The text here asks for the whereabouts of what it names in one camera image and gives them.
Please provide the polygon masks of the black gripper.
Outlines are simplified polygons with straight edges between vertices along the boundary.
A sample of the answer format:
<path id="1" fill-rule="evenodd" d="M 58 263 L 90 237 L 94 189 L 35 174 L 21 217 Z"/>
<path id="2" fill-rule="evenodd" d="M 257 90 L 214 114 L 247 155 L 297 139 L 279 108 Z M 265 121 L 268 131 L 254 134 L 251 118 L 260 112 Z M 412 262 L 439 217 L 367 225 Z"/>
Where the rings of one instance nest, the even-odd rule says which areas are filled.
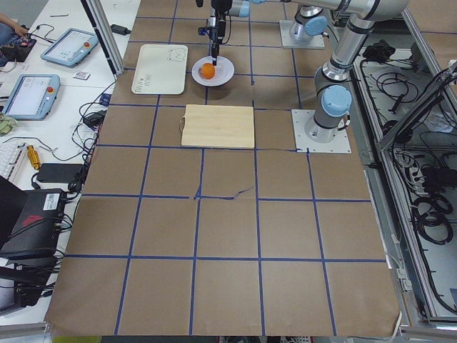
<path id="1" fill-rule="evenodd" d="M 211 0 L 210 40 L 212 64 L 217 65 L 219 44 L 225 37 L 226 15 L 231 9 L 231 0 Z"/>

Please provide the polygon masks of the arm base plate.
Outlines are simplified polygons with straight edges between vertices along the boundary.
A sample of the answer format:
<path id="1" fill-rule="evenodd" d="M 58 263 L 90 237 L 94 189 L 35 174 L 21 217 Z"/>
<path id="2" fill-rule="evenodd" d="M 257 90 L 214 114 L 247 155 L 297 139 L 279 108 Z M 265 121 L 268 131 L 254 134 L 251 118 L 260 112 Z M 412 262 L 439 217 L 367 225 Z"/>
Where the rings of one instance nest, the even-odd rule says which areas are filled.
<path id="1" fill-rule="evenodd" d="M 344 122 L 324 129 L 314 120 L 314 110 L 292 109 L 292 124 L 296 151 L 301 153 L 350 154 L 351 145 Z"/>
<path id="2" fill-rule="evenodd" d="M 321 34 L 310 36 L 304 26 L 295 21 L 280 20 L 280 34 L 283 48 L 289 49 L 325 49 Z"/>

